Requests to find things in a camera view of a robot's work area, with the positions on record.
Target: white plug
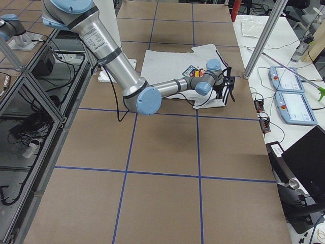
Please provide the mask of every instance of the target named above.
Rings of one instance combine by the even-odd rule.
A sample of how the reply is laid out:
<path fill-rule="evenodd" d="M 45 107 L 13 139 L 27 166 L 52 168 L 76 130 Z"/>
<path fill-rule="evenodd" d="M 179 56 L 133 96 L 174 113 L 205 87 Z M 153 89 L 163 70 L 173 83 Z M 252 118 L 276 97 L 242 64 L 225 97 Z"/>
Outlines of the white plug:
<path fill-rule="evenodd" d="M 33 139 L 29 143 L 29 147 L 26 149 L 26 151 L 22 154 L 22 156 L 26 159 L 29 159 L 35 151 L 41 146 L 41 143 L 43 142 L 42 138 Z"/>

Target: green handle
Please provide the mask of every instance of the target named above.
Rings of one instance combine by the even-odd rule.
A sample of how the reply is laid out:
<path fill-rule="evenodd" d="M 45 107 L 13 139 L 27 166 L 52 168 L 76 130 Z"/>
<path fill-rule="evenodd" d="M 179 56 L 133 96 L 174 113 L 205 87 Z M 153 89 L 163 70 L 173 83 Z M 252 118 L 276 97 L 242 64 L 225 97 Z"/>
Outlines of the green handle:
<path fill-rule="evenodd" d="M 318 99 L 318 101 L 320 102 L 325 96 L 325 88 L 319 87 L 318 90 L 320 91 L 320 98 Z"/>

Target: red object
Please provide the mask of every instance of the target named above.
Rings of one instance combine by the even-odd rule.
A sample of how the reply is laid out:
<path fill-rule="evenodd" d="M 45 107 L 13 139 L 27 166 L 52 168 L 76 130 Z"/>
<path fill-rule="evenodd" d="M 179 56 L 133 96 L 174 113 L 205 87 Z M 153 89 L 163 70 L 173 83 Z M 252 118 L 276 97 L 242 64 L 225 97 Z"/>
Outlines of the red object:
<path fill-rule="evenodd" d="M 234 7 L 232 10 L 232 15 L 231 15 L 232 22 L 235 22 L 241 4 L 242 4 L 242 0 L 235 0 Z"/>

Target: chair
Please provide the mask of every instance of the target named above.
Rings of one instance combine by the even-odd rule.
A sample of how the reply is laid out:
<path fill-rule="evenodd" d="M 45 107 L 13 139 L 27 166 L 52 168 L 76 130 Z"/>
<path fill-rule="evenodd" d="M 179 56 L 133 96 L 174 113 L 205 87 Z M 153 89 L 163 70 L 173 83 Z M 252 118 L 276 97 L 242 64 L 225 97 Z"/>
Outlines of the chair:
<path fill-rule="evenodd" d="M 290 15 L 290 11 L 286 10 L 287 7 L 294 7 L 297 9 L 305 9 L 309 7 L 310 5 L 310 0 L 289 0 L 283 10 L 284 14 L 286 15 L 287 19 L 291 19 L 294 22 L 299 22 L 300 20 L 294 18 L 293 16 Z"/>
<path fill-rule="evenodd" d="M 295 29 L 300 26 L 303 30 L 306 31 L 307 34 L 310 33 L 310 29 L 316 30 L 320 24 L 325 20 L 325 17 L 321 10 L 324 8 L 321 7 L 320 9 L 313 8 L 315 14 L 304 14 L 301 16 L 302 22 L 297 22 L 292 28 Z"/>

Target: blue joint cap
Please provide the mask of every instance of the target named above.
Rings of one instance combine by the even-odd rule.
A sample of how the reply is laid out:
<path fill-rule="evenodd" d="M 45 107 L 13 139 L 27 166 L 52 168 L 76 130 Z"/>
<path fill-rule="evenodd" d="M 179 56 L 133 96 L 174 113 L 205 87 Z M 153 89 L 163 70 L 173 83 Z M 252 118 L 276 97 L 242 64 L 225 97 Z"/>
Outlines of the blue joint cap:
<path fill-rule="evenodd" d="M 206 94 L 208 94 L 209 91 L 211 91 L 211 89 L 212 89 L 212 86 L 207 82 L 199 82 L 195 86 L 195 91 L 202 96 L 205 96 Z"/>
<path fill-rule="evenodd" d="M 66 27 L 64 24 L 53 21 L 51 19 L 44 18 L 43 16 L 42 16 L 42 19 L 43 19 L 43 24 L 45 24 L 48 27 L 55 28 L 55 29 L 61 29 L 63 31 L 69 31 L 69 28 Z"/>
<path fill-rule="evenodd" d="M 18 16 L 15 14 L 4 14 L 3 16 L 0 17 L 1 19 L 5 21 L 9 20 L 19 20 Z"/>
<path fill-rule="evenodd" d="M 0 37 L 2 37 L 5 42 L 10 40 L 10 36 L 8 36 L 6 33 L 0 32 Z"/>
<path fill-rule="evenodd" d="M 144 88 L 137 99 L 137 111 L 142 115 L 152 115 L 161 106 L 161 94 L 157 88 L 149 86 Z"/>
<path fill-rule="evenodd" d="M 92 0 L 50 0 L 54 6 L 69 14 L 82 14 L 92 6 Z"/>
<path fill-rule="evenodd" d="M 217 60 L 216 58 L 213 58 L 213 59 L 210 59 L 209 61 L 207 61 L 207 70 L 210 70 L 210 71 L 221 70 L 220 61 Z"/>

